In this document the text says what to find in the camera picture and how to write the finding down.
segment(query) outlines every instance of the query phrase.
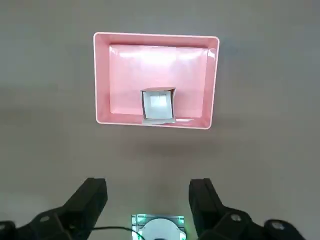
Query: white cardboard box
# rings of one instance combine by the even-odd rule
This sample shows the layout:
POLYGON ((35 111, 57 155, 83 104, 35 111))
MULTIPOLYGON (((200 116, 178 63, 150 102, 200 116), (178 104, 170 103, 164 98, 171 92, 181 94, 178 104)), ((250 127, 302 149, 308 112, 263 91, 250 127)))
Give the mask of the white cardboard box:
POLYGON ((174 87, 152 87, 141 90, 143 120, 146 125, 174 123, 174 87))

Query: black cable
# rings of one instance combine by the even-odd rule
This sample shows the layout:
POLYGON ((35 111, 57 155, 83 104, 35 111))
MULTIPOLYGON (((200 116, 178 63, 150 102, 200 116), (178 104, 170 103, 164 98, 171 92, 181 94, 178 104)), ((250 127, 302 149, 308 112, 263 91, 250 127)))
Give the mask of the black cable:
POLYGON ((114 230, 126 230, 129 232, 133 232, 135 234, 138 235, 138 237, 140 237, 142 240, 146 240, 140 233, 138 233, 137 231, 129 228, 129 227, 125 227, 125 226, 96 226, 94 228, 92 228, 92 231, 97 231, 97 230, 109 230, 109 229, 114 229, 114 230))

